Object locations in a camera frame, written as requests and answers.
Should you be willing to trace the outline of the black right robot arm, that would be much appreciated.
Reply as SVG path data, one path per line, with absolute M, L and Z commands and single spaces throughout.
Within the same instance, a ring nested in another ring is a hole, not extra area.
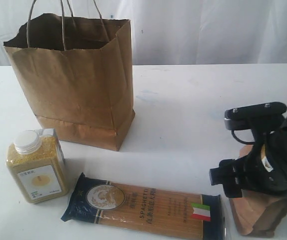
M 223 159 L 210 169 L 211 185 L 222 185 L 228 198 L 241 198 L 244 190 L 287 196 L 286 110 L 278 101 L 226 110 L 226 129 L 251 149 L 245 156 Z

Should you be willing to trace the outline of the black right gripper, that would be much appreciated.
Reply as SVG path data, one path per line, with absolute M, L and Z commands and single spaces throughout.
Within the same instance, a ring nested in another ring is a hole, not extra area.
M 266 146 L 268 134 L 251 131 L 250 152 L 238 159 L 223 159 L 209 170 L 210 184 L 222 185 L 227 198 L 242 198 L 242 190 L 272 196 L 287 196 L 287 176 Z

